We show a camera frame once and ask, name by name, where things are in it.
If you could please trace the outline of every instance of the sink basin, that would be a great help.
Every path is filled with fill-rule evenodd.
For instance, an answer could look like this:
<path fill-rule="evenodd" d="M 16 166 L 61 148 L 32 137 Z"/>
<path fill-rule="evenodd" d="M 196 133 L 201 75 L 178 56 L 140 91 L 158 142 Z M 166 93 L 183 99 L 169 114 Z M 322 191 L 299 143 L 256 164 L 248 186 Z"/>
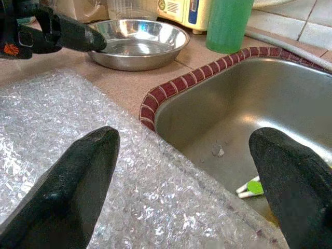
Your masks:
<path fill-rule="evenodd" d="M 250 58 L 163 101 L 154 128 L 235 194 L 258 175 L 248 141 L 261 127 L 286 133 L 331 166 L 331 107 L 331 74 L 276 58 Z M 244 201 L 277 223 L 264 196 Z"/>

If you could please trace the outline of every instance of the stainless steel bowl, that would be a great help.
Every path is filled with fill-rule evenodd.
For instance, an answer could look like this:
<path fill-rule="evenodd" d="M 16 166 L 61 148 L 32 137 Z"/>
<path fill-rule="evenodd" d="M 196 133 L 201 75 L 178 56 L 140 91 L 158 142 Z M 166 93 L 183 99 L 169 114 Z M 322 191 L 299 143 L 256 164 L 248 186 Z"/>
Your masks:
<path fill-rule="evenodd" d="M 189 42 L 182 29 L 157 21 L 108 20 L 90 26 L 105 37 L 107 46 L 89 55 L 99 64 L 118 70 L 143 71 L 165 66 Z"/>

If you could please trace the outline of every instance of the sink rim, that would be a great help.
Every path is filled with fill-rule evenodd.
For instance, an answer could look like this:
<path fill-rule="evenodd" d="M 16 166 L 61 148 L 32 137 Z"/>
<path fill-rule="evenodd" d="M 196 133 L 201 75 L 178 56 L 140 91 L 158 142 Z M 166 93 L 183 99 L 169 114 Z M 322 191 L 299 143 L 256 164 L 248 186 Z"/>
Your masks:
<path fill-rule="evenodd" d="M 140 106 L 139 120 L 152 131 L 156 131 L 155 117 L 161 104 L 190 88 L 204 82 L 206 79 L 221 74 L 225 70 L 252 58 L 272 58 L 293 62 L 314 70 L 327 73 L 332 76 L 332 72 L 323 68 L 295 53 L 279 47 L 249 47 L 239 50 L 237 53 L 224 56 L 208 65 L 199 67 L 187 74 L 172 79 L 164 84 L 152 88 L 143 98 Z"/>

